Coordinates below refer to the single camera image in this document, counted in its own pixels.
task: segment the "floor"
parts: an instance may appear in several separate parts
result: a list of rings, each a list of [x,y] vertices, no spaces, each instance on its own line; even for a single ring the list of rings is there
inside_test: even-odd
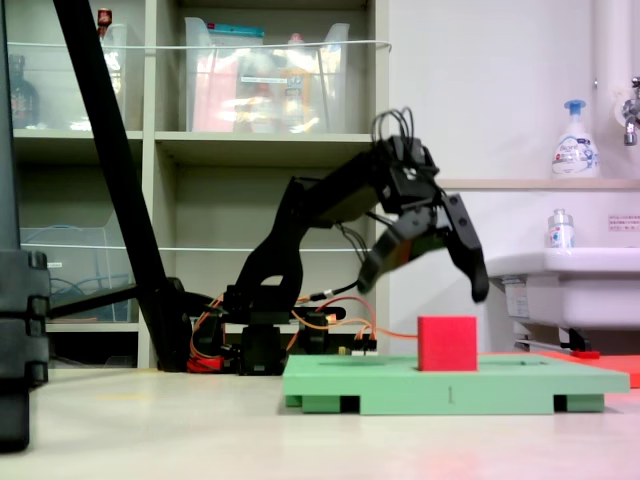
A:
[[[57,370],[7,480],[640,479],[640,390],[604,414],[360,417],[284,409],[280,378]]]

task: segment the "white sink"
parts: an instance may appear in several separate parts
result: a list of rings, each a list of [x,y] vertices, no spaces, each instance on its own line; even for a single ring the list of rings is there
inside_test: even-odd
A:
[[[487,270],[520,322],[640,329],[640,249],[548,248],[490,260]]]

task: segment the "green platform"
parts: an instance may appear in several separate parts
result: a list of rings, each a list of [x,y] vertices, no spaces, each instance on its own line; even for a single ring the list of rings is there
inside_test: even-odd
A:
[[[288,407],[363,415],[602,412],[605,393],[629,392],[629,375],[538,355],[480,355],[478,372],[424,373],[415,356],[292,355]]]

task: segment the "sticker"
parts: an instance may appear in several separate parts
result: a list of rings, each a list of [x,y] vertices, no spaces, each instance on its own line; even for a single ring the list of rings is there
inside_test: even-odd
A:
[[[529,302],[527,286],[520,283],[509,283],[504,286],[507,294],[507,311],[510,317],[529,318]]]
[[[558,145],[551,168],[556,174],[579,173],[596,168],[599,164],[598,150],[588,138],[569,135]]]
[[[640,232],[640,215],[609,215],[610,232]]]

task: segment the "clear plastic container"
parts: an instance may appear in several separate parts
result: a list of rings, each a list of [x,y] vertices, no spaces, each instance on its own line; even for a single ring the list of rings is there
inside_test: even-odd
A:
[[[66,302],[133,283],[129,257],[118,220],[113,214],[102,228],[51,225],[21,228],[22,248],[44,252],[51,276],[51,304]],[[136,321],[132,301],[82,312],[59,323]]]
[[[140,40],[129,26],[111,25],[103,44],[111,82],[125,128],[141,130],[144,50],[118,48],[127,45]],[[20,128],[91,130],[66,48],[9,45],[9,55],[24,57],[24,81],[38,97],[38,112]]]
[[[202,20],[185,21],[188,46],[212,47],[187,50],[187,131],[345,133],[346,45],[215,48]]]

